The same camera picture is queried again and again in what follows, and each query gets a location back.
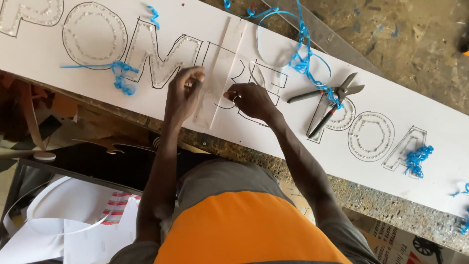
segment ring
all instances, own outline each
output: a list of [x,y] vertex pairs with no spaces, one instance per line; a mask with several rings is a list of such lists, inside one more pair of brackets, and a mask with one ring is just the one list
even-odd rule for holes
[[238,98],[238,97],[239,97],[239,98],[242,98],[241,95],[237,94],[237,95],[233,98],[233,100],[232,100],[233,104],[236,104],[236,103],[234,102],[234,100],[235,100],[236,98]]

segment black handle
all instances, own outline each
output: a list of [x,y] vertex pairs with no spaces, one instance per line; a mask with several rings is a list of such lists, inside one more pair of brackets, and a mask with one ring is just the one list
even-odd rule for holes
[[334,111],[335,111],[335,107],[325,115],[325,117],[321,120],[321,122],[319,122],[319,124],[316,126],[313,132],[308,136],[309,139],[316,136],[316,134],[319,133],[319,131],[321,131],[321,129],[325,127],[325,124],[327,123],[327,121],[329,121],[329,119],[331,119],[332,115],[334,114]]
[[296,101],[301,101],[303,99],[308,99],[308,98],[311,98],[311,97],[321,95],[322,93],[323,93],[323,91],[317,90],[317,91],[314,91],[314,92],[300,94],[300,95],[293,96],[292,98],[288,99],[287,103],[289,103],[289,104],[294,103]]

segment workbench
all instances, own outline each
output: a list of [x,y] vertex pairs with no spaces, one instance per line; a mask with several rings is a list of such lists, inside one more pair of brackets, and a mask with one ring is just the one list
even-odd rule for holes
[[[224,9],[222,0],[203,2]],[[365,56],[385,78],[469,114],[469,57],[458,53],[456,48],[466,31],[469,2],[303,0],[301,3]],[[267,9],[260,0],[235,0],[230,10],[244,15],[247,8]],[[265,19],[261,26],[297,38],[296,29],[277,15]],[[160,120],[34,83],[152,131],[161,129]],[[256,163],[279,180],[293,182],[285,160],[280,158],[184,128],[179,140],[234,161]],[[330,180],[341,206],[469,255],[469,235],[459,234],[462,218],[334,176]]]

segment person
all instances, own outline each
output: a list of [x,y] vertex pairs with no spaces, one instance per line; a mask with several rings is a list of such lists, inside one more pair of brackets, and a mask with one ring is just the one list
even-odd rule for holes
[[[110,263],[379,264],[337,205],[321,165],[267,91],[253,83],[234,84],[223,96],[272,129],[317,226],[296,209],[268,171],[224,159],[205,161],[184,175],[174,211],[178,134],[195,111],[203,80],[204,69],[194,67],[182,69],[169,84],[159,146],[138,209],[136,239]],[[161,225],[168,219],[172,226],[163,240]]]

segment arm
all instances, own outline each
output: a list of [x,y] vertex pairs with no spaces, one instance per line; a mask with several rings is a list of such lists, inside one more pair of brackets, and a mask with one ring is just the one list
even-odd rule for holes
[[321,165],[303,146],[277,110],[267,91],[253,83],[237,84],[224,94],[246,115],[266,122],[277,137],[293,181],[311,206],[317,225],[326,219],[349,221],[335,201],[331,184]]
[[135,242],[161,243],[160,223],[174,212],[177,138],[182,123],[196,107],[203,71],[202,67],[182,69],[168,86],[160,144],[138,208]]

